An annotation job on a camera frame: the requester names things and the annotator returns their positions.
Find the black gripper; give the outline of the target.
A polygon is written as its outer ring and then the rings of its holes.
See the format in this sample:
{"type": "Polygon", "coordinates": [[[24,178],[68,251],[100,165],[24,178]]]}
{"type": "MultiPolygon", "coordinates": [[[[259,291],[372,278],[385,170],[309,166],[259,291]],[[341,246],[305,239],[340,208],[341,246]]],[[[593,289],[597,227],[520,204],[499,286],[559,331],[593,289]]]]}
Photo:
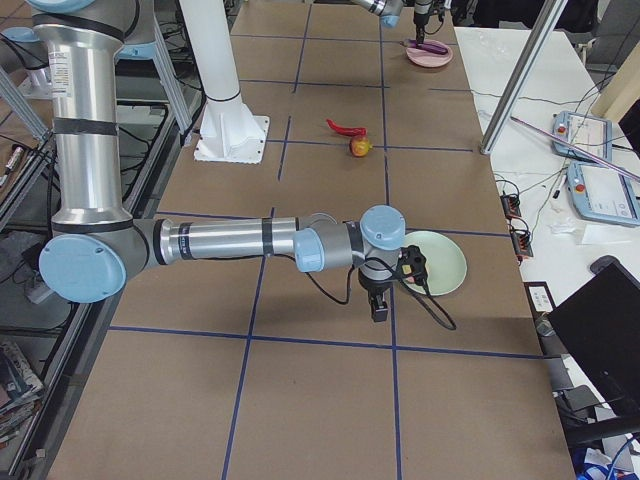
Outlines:
{"type": "Polygon", "coordinates": [[[364,263],[358,268],[358,280],[367,292],[373,322],[379,323],[387,320],[389,307],[385,300],[385,293],[394,283],[398,283],[427,312],[430,312],[430,307],[403,280],[405,275],[418,274],[423,275],[426,282],[423,288],[415,286],[424,296],[428,296],[430,292],[427,284],[426,259],[415,245],[400,247],[396,250],[382,250],[372,247],[365,253],[364,263]]]}
{"type": "Polygon", "coordinates": [[[420,47],[425,40],[425,29],[433,15],[440,15],[444,11],[444,0],[414,0],[413,22],[415,25],[415,47],[420,47]]]}

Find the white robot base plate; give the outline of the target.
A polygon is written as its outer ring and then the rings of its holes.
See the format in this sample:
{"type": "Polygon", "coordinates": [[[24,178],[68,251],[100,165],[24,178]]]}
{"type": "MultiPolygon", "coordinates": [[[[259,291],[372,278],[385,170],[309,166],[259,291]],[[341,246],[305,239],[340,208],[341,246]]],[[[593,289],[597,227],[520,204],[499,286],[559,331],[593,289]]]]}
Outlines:
{"type": "Polygon", "coordinates": [[[270,127],[268,116],[250,115],[239,123],[205,117],[199,128],[194,158],[203,162],[259,164],[270,127]]]}

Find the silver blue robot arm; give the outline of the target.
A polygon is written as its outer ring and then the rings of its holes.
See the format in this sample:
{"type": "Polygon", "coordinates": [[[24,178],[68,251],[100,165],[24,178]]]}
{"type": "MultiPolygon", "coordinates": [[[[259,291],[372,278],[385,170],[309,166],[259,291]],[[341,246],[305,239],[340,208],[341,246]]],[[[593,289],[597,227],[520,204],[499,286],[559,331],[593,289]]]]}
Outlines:
{"type": "Polygon", "coordinates": [[[306,275],[344,267],[365,289],[374,321],[402,286],[425,309],[434,300],[426,260],[405,241],[403,215],[369,208],[357,221],[307,217],[176,223],[160,217],[149,190],[124,204],[117,120],[116,59],[154,27],[148,1],[35,1],[34,30],[48,51],[60,207],[39,256],[46,285],[71,302],[94,303],[141,272],[178,261],[284,257],[306,275]]]}
{"type": "Polygon", "coordinates": [[[451,1],[438,0],[353,0],[353,4],[358,5],[376,15],[379,22],[385,28],[394,28],[405,7],[413,9],[413,24],[415,26],[415,38],[409,42],[411,47],[422,46],[427,35],[435,34],[439,28],[433,32],[427,31],[429,19],[436,15],[440,25],[444,24],[445,12],[451,8],[451,1]]]}

